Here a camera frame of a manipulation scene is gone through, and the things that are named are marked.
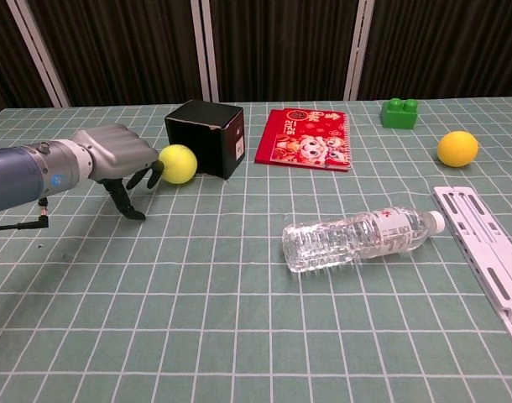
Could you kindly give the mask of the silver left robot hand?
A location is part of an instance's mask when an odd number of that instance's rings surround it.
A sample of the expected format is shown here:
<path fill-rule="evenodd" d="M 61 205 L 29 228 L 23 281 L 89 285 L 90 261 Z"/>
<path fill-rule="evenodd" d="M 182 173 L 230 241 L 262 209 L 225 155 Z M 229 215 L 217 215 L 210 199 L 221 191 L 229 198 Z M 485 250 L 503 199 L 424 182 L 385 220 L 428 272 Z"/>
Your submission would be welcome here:
<path fill-rule="evenodd" d="M 158 183 L 165 168 L 159 152 L 119 123 L 79 129 L 71 141 L 89 153 L 92 161 L 89 178 L 104 186 L 118 211 L 130 220 L 145 220 L 146 216 L 131 204 L 127 191 L 148 172 L 151 176 L 147 187 L 151 189 Z"/>

